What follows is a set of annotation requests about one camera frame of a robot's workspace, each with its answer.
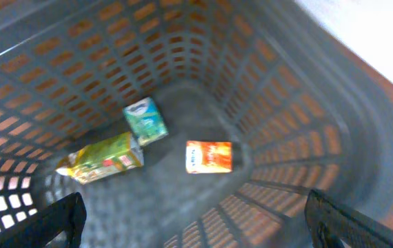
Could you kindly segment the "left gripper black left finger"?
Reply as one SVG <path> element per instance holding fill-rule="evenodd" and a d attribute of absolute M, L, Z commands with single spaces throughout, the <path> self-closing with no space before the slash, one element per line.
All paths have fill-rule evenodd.
<path fill-rule="evenodd" d="M 45 247 L 60 233 L 64 245 L 79 248 L 87 211 L 79 192 L 52 203 L 42 211 L 0 233 L 0 247 Z"/>

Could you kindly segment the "teal green small carton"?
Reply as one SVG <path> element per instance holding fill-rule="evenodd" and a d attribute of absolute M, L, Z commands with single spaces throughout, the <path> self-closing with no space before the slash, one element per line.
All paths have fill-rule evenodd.
<path fill-rule="evenodd" d="M 151 97 L 125 107 L 123 114 L 140 146 L 146 146 L 168 135 L 162 115 Z"/>

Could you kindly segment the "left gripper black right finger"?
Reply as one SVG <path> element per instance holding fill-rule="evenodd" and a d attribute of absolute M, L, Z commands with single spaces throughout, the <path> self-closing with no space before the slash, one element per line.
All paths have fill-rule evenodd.
<path fill-rule="evenodd" d="M 393 230 L 321 190 L 310 190 L 304 215 L 315 248 L 393 248 Z"/>

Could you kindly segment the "green yellow juice carton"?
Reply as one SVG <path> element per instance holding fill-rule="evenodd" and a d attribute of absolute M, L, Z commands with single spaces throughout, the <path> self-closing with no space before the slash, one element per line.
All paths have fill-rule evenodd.
<path fill-rule="evenodd" d="M 63 157 L 56 172 L 85 185 L 143 166 L 143 151 L 133 135 L 126 132 Z"/>

